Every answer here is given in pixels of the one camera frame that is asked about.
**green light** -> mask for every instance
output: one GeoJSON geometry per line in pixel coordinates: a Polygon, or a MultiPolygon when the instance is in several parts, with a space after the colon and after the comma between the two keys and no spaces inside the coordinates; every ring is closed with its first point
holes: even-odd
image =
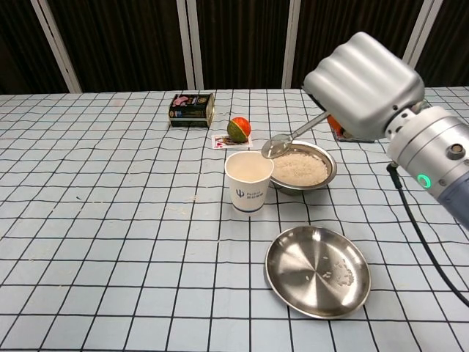
{"type": "Polygon", "coordinates": [[[424,175],[424,174],[420,174],[419,176],[417,176],[417,181],[418,183],[420,183],[422,185],[422,187],[424,188],[430,188],[432,187],[432,180],[430,180],[430,177],[424,175]]]}

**white paper cup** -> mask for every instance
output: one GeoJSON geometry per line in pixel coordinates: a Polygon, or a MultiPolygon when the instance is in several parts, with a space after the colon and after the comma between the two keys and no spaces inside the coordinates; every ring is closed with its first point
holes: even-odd
{"type": "Polygon", "coordinates": [[[225,173],[234,208],[243,213],[254,213],[262,208],[272,172],[273,161],[260,152],[230,155],[225,162],[225,173]]]}

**rice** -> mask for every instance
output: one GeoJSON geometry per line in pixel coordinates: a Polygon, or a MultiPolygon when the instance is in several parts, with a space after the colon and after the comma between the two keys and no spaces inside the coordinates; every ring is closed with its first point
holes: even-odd
{"type": "Polygon", "coordinates": [[[314,186],[328,178],[324,162],[306,153],[288,153],[273,163],[273,178],[291,186],[314,186]]]}

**curtain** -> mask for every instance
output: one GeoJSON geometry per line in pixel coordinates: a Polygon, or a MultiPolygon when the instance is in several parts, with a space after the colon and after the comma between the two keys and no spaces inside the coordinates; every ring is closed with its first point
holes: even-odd
{"type": "Polygon", "coordinates": [[[0,94],[68,92],[29,0],[0,1],[0,94]]]}
{"type": "Polygon", "coordinates": [[[289,0],[198,0],[204,88],[280,88],[289,0]]]}
{"type": "Polygon", "coordinates": [[[175,0],[48,0],[85,92],[185,89],[175,0]]]}
{"type": "Polygon", "coordinates": [[[367,32],[404,55],[423,0],[302,1],[292,87],[301,87],[319,62],[356,32],[367,32]]]}
{"type": "Polygon", "coordinates": [[[428,87],[469,86],[469,1],[443,2],[416,71],[428,87]]]}

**small box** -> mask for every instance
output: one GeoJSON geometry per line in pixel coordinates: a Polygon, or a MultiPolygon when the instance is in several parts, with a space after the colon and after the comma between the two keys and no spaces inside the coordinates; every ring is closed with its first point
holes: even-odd
{"type": "Polygon", "coordinates": [[[360,142],[360,143],[374,143],[371,139],[362,139],[352,136],[343,128],[332,115],[328,115],[328,123],[334,139],[338,142],[360,142]]]}
{"type": "Polygon", "coordinates": [[[169,123],[172,127],[209,128],[214,109],[213,94],[176,94],[169,106],[169,123]]]}

